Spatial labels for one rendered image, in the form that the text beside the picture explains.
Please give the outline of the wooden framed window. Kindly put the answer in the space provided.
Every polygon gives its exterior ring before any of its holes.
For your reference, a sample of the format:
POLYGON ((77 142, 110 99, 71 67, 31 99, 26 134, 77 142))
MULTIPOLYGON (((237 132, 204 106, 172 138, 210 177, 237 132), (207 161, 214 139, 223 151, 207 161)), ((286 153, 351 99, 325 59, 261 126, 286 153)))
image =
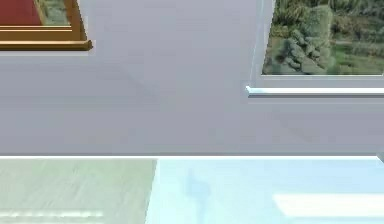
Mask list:
POLYGON ((78 0, 0 0, 0 51, 89 51, 78 0))

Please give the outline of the white framed window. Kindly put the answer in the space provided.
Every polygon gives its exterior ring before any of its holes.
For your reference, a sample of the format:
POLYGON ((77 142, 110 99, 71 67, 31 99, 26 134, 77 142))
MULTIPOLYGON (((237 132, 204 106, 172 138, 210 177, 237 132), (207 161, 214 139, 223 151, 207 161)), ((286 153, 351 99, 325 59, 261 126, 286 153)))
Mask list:
POLYGON ((384 0, 261 0, 250 97, 384 97, 384 0))

